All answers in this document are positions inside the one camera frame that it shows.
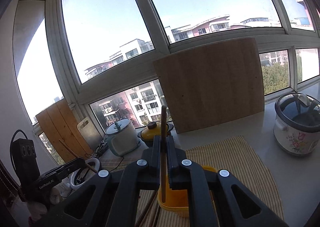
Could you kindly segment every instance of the orange plastic container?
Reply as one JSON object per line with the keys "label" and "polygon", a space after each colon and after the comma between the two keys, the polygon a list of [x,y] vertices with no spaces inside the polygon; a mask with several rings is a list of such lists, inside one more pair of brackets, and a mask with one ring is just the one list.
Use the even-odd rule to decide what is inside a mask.
{"label": "orange plastic container", "polygon": [[[203,169],[217,172],[212,166],[202,166]],[[161,201],[161,188],[159,188],[157,196],[158,204],[166,211],[174,212],[180,217],[189,217],[188,193],[187,190],[172,190],[169,187],[168,175],[166,176],[165,185],[165,203]]]}

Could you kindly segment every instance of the round metal bolt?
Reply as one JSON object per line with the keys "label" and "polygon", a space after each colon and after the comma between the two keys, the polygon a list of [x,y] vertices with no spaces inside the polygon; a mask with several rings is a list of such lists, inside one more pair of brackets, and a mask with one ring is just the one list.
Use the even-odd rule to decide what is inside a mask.
{"label": "round metal bolt", "polygon": [[138,166],[145,166],[147,164],[147,162],[144,159],[139,159],[137,161],[137,165]]}
{"label": "round metal bolt", "polygon": [[222,169],[219,171],[219,174],[223,177],[227,177],[227,176],[229,176],[230,173],[228,170]]}
{"label": "round metal bolt", "polygon": [[181,161],[181,164],[183,164],[184,166],[189,166],[192,164],[192,162],[189,159],[184,159]]}
{"label": "round metal bolt", "polygon": [[101,170],[101,171],[99,171],[98,175],[99,175],[100,177],[107,177],[107,176],[109,175],[109,171],[107,171],[107,170]]}

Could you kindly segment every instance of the pink flower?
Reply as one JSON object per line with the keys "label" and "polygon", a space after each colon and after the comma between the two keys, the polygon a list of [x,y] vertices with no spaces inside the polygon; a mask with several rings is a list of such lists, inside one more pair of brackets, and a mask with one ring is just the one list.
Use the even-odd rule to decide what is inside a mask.
{"label": "pink flower", "polygon": [[298,140],[302,141],[305,137],[305,133],[299,132]]}

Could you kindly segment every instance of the striped cloth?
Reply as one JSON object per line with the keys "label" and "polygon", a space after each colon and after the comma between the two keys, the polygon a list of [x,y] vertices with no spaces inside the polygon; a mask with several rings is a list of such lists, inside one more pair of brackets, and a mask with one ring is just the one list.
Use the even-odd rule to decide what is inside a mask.
{"label": "striped cloth", "polygon": [[[186,151],[187,158],[203,166],[213,166],[216,169],[227,169],[237,177],[252,193],[263,201],[281,219],[283,208],[276,183],[254,150],[245,142],[242,136],[232,137],[223,141],[195,147]],[[143,211],[153,191],[141,190],[138,210]],[[157,201],[153,202],[145,221],[141,226],[149,227],[153,211],[158,207]],[[189,219],[179,217],[177,214],[160,209],[158,227],[188,227]]]}

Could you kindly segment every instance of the sky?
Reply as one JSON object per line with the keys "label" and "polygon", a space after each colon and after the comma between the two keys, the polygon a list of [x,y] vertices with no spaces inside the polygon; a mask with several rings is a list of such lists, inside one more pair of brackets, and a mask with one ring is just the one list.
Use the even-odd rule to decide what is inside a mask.
{"label": "sky", "polygon": [[[254,17],[279,20],[271,0],[153,2],[164,27],[170,26],[171,29],[195,25],[225,14],[230,14],[229,24]],[[283,2],[290,20],[306,17],[303,6],[295,0]],[[119,46],[135,38],[151,40],[135,0],[62,0],[62,10],[72,57],[82,83],[88,80],[84,70],[107,60],[119,51]],[[41,98],[33,93],[31,80],[43,82]],[[29,45],[18,75],[18,84],[31,118],[49,106],[54,97],[62,95],[49,56],[44,22]]]}

